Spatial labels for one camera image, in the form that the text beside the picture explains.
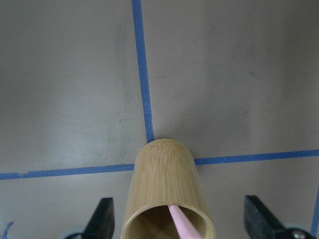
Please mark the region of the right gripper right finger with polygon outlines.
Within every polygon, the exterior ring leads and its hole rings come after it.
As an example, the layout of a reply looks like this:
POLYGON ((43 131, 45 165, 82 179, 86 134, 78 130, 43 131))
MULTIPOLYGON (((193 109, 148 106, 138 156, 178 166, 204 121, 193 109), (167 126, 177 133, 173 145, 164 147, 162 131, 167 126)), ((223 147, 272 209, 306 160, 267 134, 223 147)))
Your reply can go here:
POLYGON ((288 239, 287 229, 255 195, 244 198, 244 228, 251 239, 288 239))

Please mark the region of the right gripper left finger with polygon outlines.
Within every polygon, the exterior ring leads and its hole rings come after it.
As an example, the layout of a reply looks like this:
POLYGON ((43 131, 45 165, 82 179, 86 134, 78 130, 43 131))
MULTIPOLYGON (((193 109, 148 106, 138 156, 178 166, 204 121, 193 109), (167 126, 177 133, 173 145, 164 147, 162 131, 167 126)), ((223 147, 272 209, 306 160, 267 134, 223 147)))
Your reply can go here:
POLYGON ((83 239, 112 239, 115 231, 113 198, 102 198, 82 233, 83 239))

